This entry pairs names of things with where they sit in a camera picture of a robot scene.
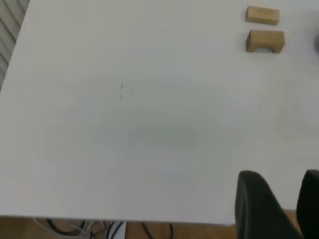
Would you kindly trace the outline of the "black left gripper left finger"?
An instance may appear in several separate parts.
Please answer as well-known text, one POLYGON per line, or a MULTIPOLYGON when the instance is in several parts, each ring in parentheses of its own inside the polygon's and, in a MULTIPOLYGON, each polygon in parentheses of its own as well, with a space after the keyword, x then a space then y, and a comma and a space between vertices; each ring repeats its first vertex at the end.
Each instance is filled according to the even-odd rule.
POLYGON ((266 180, 257 172, 241 171, 235 200, 238 239, 301 239, 266 180))

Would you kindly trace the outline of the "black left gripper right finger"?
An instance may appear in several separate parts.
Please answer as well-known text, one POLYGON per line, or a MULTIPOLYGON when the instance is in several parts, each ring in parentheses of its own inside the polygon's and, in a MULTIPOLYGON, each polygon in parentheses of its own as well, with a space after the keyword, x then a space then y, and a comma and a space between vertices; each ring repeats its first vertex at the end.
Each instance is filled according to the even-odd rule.
POLYGON ((297 203, 297 220, 305 239, 319 238, 319 171, 307 170, 297 203))

